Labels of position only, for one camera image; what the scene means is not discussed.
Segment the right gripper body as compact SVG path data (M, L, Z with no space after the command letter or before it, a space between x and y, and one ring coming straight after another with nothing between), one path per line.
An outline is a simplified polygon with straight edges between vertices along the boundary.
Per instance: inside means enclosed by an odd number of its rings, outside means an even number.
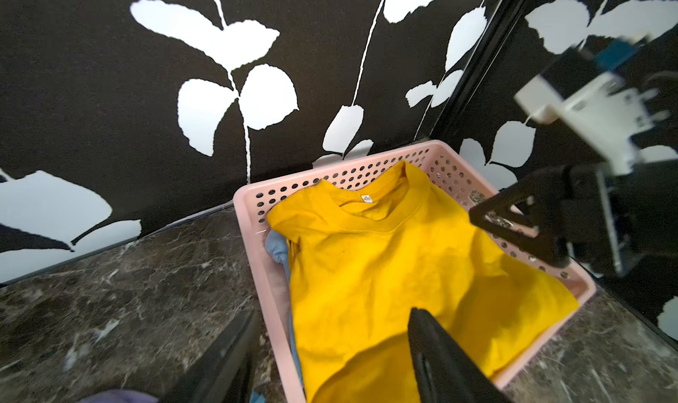
M605 164L568 172L561 202L569 256L623 277L648 256L677 255L677 161L644 163L614 176Z

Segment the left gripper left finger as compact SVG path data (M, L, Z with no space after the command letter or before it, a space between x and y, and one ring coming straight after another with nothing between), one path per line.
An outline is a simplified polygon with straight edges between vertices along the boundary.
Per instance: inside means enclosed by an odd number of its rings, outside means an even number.
M240 311L160 401L247 403L252 397L260 336L256 311Z

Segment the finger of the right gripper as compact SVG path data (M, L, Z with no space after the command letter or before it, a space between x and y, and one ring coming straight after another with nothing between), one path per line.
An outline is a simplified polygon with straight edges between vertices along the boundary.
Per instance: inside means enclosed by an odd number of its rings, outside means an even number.
M565 166L531 173L469 210L471 224L555 268L570 265L561 202L570 196Z

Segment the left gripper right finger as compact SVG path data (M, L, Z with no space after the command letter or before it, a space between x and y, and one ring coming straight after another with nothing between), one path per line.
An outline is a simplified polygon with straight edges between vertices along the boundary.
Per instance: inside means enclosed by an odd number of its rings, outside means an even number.
M408 340L422 402L510 401L425 309L411 310Z

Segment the purple Persist t-shirt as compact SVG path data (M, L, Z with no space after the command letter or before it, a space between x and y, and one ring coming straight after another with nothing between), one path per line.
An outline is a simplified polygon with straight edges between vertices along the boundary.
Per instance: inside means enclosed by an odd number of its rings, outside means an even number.
M144 392L134 390L115 389L99 392L83 399L78 403L157 403L158 398Z

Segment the light blue butterfly t-shirt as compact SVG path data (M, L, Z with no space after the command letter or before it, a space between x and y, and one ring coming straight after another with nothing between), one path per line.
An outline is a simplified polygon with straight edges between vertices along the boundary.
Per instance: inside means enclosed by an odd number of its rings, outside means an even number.
M275 232L270 230L265 240L265 249L268 255L271 256L273 261L282 266L285 272L285 277L287 284L290 284L291 281L291 269L289 263L289 246L287 239ZM292 311L289 312L288 316L289 324L289 343L291 347L291 356L295 364L295 368L298 374L298 379L301 383L301 386L304 386L303 374L301 369L301 363L298 357L298 349L295 338L294 326L293 326L293 317Z

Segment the yellow t-shirt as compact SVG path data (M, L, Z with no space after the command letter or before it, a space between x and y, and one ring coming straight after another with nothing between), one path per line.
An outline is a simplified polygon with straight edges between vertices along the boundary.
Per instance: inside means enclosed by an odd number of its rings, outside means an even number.
M421 169L401 162L358 191L330 182L272 208L289 245L291 316L311 402L416 402L408 340L428 311L490 377L578 308L507 253Z

